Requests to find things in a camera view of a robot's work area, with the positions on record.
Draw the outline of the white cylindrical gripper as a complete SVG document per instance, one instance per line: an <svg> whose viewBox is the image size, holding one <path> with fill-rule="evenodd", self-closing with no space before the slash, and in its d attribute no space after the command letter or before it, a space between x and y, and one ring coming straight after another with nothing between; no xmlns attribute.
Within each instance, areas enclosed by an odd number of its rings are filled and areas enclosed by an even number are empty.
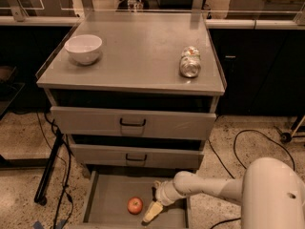
<svg viewBox="0 0 305 229"><path fill-rule="evenodd" d="M184 198L184 196L175 189L173 180L155 180L153 182L153 187L156 189L155 198L157 201L152 201L145 213L143 221L146 223L151 222L157 217L163 211L163 206L170 206L177 200Z"/></svg>

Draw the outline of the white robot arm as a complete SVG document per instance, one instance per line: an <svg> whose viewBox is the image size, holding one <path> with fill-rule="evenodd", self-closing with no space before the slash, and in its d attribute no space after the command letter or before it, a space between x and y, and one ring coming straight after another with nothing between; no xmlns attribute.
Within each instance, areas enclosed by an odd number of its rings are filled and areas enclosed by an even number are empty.
<svg viewBox="0 0 305 229"><path fill-rule="evenodd" d="M271 157L252 162L241 179L182 171L171 180L157 181L155 188L146 223L177 200L203 193L239 205L242 229L305 229L305 184L287 164Z"/></svg>

